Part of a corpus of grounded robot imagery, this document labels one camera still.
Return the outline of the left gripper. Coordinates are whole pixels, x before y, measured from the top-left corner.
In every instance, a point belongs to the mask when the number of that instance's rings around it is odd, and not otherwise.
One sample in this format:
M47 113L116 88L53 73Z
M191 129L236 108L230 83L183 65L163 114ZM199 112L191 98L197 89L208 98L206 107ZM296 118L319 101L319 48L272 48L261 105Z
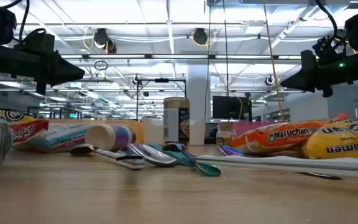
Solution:
M16 76L32 77L36 82L36 92L44 95L50 65L39 55L29 54L0 46L0 73ZM53 53L50 85L55 86L73 82L83 78L85 71L66 61L58 51Z

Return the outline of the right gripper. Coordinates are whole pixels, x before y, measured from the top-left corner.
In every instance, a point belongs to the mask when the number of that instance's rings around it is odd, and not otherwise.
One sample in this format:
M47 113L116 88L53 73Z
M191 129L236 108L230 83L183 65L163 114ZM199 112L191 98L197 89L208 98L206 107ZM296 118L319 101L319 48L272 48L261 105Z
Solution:
M330 97L333 85L351 85L355 81L358 81L358 54L317 67L313 52L304 50L301 52L301 69L282 81L281 86L308 92L322 90L324 97Z

